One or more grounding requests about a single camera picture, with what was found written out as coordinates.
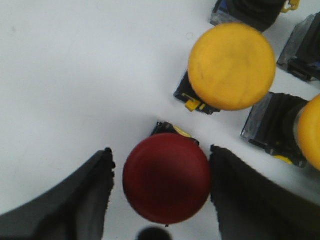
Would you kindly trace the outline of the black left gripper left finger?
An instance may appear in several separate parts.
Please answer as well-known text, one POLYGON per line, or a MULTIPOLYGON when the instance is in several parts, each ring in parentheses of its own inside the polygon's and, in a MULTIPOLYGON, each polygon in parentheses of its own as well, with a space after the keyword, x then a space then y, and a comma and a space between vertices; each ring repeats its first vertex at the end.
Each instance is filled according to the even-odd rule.
POLYGON ((2 240, 100 240, 114 187, 113 153, 95 153, 51 190, 0 217, 2 240))

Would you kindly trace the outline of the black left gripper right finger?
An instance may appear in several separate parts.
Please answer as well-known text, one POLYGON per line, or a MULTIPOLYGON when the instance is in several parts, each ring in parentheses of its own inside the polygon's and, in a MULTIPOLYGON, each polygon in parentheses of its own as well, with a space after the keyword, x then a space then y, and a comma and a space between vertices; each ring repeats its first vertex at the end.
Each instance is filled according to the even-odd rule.
POLYGON ((273 183, 226 148, 212 145, 211 202, 223 240, 318 240, 320 207, 273 183))

